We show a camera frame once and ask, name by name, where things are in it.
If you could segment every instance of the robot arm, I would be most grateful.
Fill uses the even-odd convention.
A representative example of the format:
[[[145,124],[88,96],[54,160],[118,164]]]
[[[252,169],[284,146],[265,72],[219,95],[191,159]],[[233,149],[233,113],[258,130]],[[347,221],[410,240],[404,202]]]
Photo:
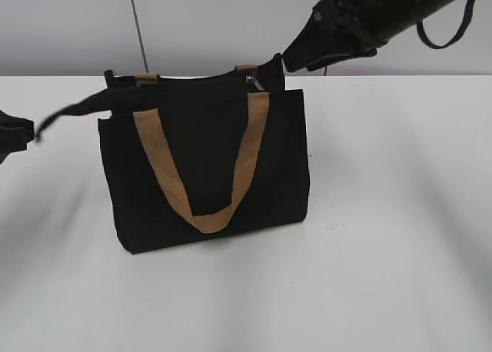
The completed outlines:
[[[432,48],[457,42],[471,22],[475,0],[469,0],[464,22],[445,46],[434,45],[422,20],[455,0],[321,0],[299,36],[283,54],[288,71],[310,71],[352,58],[367,58],[417,24],[422,41]]]

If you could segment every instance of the black tote bag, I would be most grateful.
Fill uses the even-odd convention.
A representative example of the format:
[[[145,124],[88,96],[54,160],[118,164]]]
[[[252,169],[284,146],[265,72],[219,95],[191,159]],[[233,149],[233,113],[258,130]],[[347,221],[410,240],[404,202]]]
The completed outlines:
[[[118,238],[133,254],[303,221],[309,172],[301,90],[281,59],[192,80],[115,77],[50,117],[98,121]]]

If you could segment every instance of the white table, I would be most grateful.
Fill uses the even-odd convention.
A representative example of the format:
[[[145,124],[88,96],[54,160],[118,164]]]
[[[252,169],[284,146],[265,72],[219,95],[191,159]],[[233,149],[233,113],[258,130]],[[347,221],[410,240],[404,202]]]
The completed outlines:
[[[40,121],[102,78],[0,78]],[[492,350],[492,77],[289,78],[303,224],[131,256],[96,118],[0,165],[0,351]]]

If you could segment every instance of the tan strap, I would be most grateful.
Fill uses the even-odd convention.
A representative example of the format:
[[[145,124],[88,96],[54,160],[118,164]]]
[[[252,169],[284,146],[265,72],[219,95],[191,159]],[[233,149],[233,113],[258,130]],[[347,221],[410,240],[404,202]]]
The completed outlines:
[[[155,85],[159,82],[158,73],[137,73],[135,74],[135,83],[137,85]]]
[[[236,71],[247,71],[251,77],[256,78],[258,76],[258,65],[237,65]]]
[[[234,167],[231,204],[209,215],[191,213],[185,186],[179,177],[169,149],[158,109],[133,113],[145,154],[147,154],[165,197],[171,207],[200,232],[210,234],[224,229],[251,186],[269,107],[270,95],[267,92],[248,95],[248,126],[244,132]]]

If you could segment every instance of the white wall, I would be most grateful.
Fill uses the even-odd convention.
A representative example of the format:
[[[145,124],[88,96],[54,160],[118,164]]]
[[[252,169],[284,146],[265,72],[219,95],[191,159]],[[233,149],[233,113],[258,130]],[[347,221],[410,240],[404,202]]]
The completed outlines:
[[[135,0],[152,71],[213,75],[283,51],[318,0]],[[465,39],[424,47],[414,28],[377,58],[331,67],[333,75],[492,74],[490,0],[477,0]],[[460,0],[427,20],[436,42],[456,31]],[[100,75],[142,70],[129,0],[0,0],[0,75]]]

